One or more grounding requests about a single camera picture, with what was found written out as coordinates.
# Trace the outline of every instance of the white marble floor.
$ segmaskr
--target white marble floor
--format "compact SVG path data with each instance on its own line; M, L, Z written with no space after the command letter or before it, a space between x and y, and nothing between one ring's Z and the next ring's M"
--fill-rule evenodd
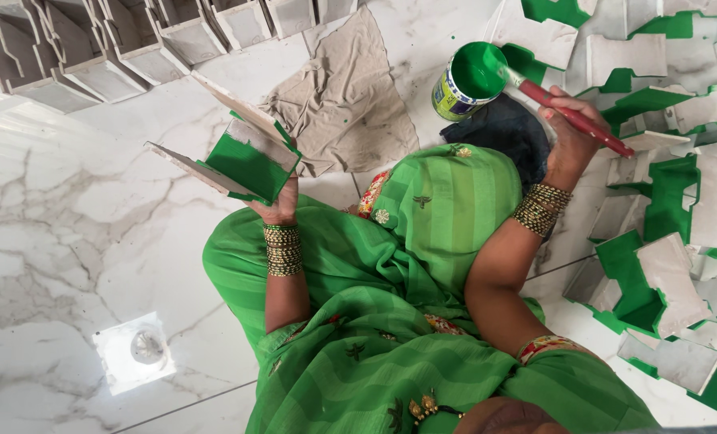
M447 124L430 107L433 83L460 45L482 37L497 4L368 0L422 147L442 143ZM338 25L231 52L198 69L258 102ZM226 107L189 77L70 115L0 94L1 434L245 429L258 366L200 260L216 223L243 204L141 146L164 143L204 158L228 121ZM589 167L524 292L540 299L553 330L607 360L662 424L715 424L716 411L618 359L618 337L560 296L577 261L592 251L585 236L606 194L606 170L604 160ZM300 185L342 208L357 202L373 175L329 174ZM111 389L122 379L105 374L111 362L102 363L94 337L151 313L174 371L127 391Z

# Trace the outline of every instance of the paint can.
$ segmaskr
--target paint can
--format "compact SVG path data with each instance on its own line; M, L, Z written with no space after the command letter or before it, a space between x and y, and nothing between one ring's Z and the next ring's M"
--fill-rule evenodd
M498 97L506 81L488 69L484 56L505 64L506 57L491 43L467 43L449 58L441 79L433 86L431 103L442 119L459 122Z

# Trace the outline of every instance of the dark blue cloth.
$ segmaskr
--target dark blue cloth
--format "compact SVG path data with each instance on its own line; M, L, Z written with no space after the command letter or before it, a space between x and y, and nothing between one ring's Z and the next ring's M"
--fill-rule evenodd
M507 155L517 166L522 192L546 176L549 142L543 125L524 106L500 94L473 116L444 128L447 143L469 143Z

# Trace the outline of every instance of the paint can label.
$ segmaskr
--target paint can label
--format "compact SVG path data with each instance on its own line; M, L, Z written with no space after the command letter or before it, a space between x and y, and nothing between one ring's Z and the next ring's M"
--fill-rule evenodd
M494 97L487 100L477 100L463 95L452 79L451 60L444 73L441 74L441 79L433 86L433 92L431 93L431 103L436 113L441 118L452 122L462 121L470 117L493 99Z

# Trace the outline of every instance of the gold bangle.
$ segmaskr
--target gold bangle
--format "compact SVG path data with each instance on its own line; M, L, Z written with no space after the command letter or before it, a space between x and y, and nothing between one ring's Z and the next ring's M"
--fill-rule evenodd
M511 217L527 229L545 236L572 197L571 193L564 190L533 184Z
M267 242L267 273L291 276L302 271L302 247L296 225L263 225Z

